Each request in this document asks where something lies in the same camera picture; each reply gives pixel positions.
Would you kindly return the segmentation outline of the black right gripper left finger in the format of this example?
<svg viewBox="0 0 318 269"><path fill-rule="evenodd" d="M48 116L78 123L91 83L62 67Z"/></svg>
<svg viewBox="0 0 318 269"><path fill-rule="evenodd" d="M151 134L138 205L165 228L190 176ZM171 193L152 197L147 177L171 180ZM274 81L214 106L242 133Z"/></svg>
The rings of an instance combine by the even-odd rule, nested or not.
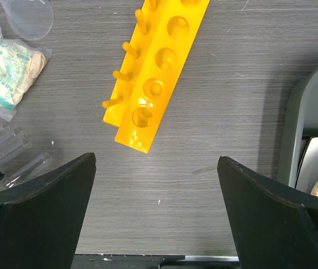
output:
<svg viewBox="0 0 318 269"><path fill-rule="evenodd" d="M95 154L0 192L0 268L70 268L96 173Z"/></svg>

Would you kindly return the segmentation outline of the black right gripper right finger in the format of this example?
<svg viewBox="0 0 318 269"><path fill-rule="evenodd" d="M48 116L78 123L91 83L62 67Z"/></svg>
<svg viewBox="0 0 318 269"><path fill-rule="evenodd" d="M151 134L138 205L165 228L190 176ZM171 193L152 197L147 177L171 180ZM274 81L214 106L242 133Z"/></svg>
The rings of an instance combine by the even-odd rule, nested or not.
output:
<svg viewBox="0 0 318 269"><path fill-rule="evenodd" d="M217 171L241 268L318 268L318 197L226 156Z"/></svg>

